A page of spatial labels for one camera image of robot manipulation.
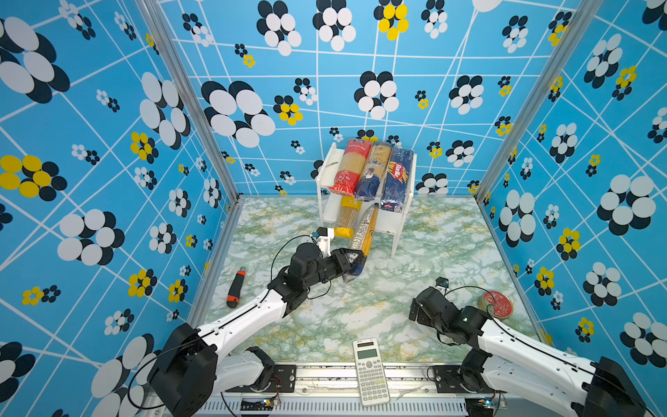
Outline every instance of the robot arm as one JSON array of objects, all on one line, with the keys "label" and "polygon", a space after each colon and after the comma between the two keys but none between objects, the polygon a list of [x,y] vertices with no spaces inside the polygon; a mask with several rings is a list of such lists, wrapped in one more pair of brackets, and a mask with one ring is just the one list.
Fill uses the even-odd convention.
[{"label": "robot arm", "polygon": [[567,354],[472,306],[459,310],[434,287],[413,300],[410,319],[472,347],[460,369],[468,390],[512,392],[567,417],[645,414],[645,403],[616,362]]},{"label": "robot arm", "polygon": [[227,355],[264,326],[296,310],[311,286],[340,277],[363,258],[362,251],[345,248],[323,258],[323,253],[329,253],[329,242],[323,245],[324,251],[310,242],[300,244],[290,265],[250,303],[197,329],[186,323],[172,332],[148,382],[175,417],[190,417],[212,392],[241,385],[261,390],[268,385],[273,361],[261,349]]}]

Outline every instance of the tin lid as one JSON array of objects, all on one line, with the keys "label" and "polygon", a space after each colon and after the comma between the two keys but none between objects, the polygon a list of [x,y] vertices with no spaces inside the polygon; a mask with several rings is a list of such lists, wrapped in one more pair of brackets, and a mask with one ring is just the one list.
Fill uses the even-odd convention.
[{"label": "tin lid", "polygon": [[481,310],[487,311],[495,318],[505,320],[509,318],[512,313],[514,313],[514,305],[505,294],[498,291],[489,291],[485,292],[483,296],[480,297],[478,305]]}]

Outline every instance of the red spaghetti package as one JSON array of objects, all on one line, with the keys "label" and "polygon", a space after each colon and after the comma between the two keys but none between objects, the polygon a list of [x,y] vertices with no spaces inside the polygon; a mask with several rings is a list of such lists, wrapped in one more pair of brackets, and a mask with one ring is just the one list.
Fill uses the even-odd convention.
[{"label": "red spaghetti package", "polygon": [[369,141],[350,139],[348,146],[345,148],[343,159],[340,161],[336,178],[333,180],[333,186],[329,188],[329,191],[348,197],[352,196],[370,150],[371,143]]}]

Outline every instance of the orange utility knife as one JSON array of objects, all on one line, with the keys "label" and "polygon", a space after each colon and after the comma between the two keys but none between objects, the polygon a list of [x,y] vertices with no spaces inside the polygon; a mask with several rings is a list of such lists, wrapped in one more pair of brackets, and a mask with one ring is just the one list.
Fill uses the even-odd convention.
[{"label": "orange utility knife", "polygon": [[245,278],[245,266],[236,273],[234,281],[229,287],[229,293],[227,295],[227,306],[230,308],[236,308],[239,305],[239,296],[241,295],[241,287],[243,285],[243,279]]}]

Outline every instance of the calculator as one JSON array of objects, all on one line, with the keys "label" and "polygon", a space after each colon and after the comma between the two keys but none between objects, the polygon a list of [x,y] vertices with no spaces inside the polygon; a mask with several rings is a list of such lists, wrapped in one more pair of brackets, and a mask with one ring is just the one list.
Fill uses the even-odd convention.
[{"label": "calculator", "polygon": [[356,340],[352,348],[362,405],[374,406],[389,402],[387,378],[384,376],[378,340],[375,338]]}]

